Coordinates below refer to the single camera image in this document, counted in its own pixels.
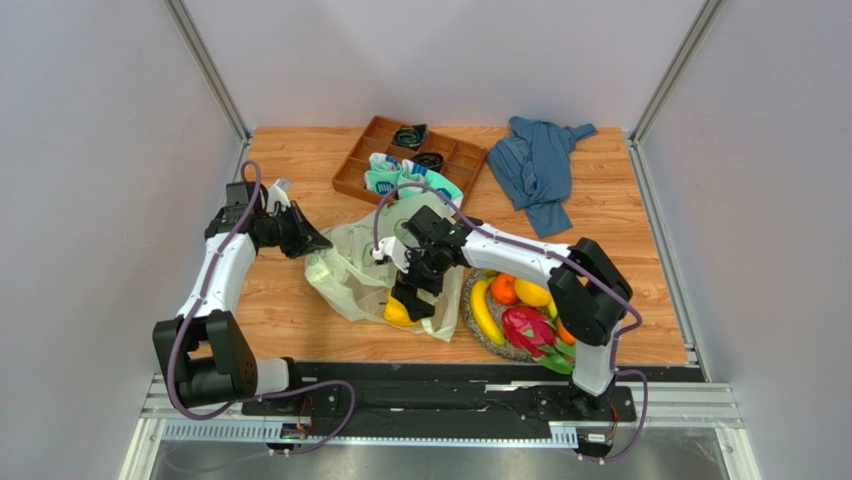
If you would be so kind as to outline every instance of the metal floor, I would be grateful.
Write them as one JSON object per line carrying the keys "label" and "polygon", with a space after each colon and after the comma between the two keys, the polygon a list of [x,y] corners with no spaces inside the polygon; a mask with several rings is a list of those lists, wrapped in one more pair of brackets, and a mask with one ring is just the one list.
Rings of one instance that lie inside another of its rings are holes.
{"label": "metal floor", "polygon": [[[623,448],[632,431],[616,441]],[[163,442],[160,455],[185,469],[228,463],[263,452],[262,444],[236,442]],[[633,452],[600,467],[577,461],[573,452],[550,448],[445,448],[328,445],[292,458],[263,457],[230,469],[190,475],[170,469],[160,459],[152,479],[727,479],[725,462],[713,429],[648,429]]]}

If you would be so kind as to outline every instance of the orange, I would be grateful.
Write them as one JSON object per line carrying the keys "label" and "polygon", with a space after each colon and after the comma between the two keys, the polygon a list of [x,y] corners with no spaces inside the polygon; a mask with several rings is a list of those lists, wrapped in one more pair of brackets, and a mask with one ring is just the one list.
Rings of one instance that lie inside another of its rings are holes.
{"label": "orange", "polygon": [[501,273],[491,282],[491,296],[503,305],[517,305],[521,301],[515,293],[515,277]]}
{"label": "orange", "polygon": [[559,338],[568,345],[574,345],[577,341],[574,338],[574,335],[568,333],[568,330],[565,329],[565,325],[562,325],[562,320],[558,318],[556,319],[556,334],[559,335]]}

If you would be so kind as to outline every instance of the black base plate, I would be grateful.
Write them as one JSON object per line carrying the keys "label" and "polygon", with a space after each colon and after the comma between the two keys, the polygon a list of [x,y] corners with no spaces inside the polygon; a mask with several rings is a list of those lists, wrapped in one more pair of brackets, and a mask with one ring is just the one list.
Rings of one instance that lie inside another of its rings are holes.
{"label": "black base plate", "polygon": [[[584,394],[571,385],[485,391],[489,383],[567,379],[538,366],[305,362],[299,369],[303,378],[346,380],[355,388],[355,413],[341,432],[346,436],[542,439],[550,438],[549,421],[613,421],[609,406],[591,412],[576,408],[574,402]],[[346,414],[349,392],[327,387],[309,397],[311,434],[328,435]],[[629,388],[616,386],[610,403],[621,421],[636,420]],[[298,411],[292,402],[274,400],[244,403],[242,410],[249,416]]]}

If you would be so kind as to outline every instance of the green leaf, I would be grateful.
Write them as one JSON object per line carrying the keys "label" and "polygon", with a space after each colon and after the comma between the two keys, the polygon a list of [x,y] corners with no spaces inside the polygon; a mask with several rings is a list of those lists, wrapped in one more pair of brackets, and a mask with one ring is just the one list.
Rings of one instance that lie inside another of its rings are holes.
{"label": "green leaf", "polygon": [[545,355],[544,357],[536,358],[535,361],[563,375],[571,375],[574,371],[574,365],[568,363],[568,360],[562,358],[562,355]]}
{"label": "green leaf", "polygon": [[556,339],[556,349],[571,358],[577,358],[577,350],[571,345],[563,342],[561,338]]}

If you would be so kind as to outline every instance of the lemon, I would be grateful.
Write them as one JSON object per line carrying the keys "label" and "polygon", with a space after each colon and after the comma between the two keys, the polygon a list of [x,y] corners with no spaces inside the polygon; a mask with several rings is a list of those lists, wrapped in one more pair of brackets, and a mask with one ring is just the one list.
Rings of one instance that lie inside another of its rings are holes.
{"label": "lemon", "polygon": [[411,317],[408,316],[408,310],[405,309],[405,306],[390,295],[388,295],[388,303],[385,305],[385,312],[382,316],[386,322],[398,327],[410,327],[414,325]]}
{"label": "lemon", "polygon": [[522,302],[531,307],[546,307],[553,301],[553,297],[550,296],[550,292],[522,278],[515,280],[515,293],[518,294],[518,298],[520,298]]}

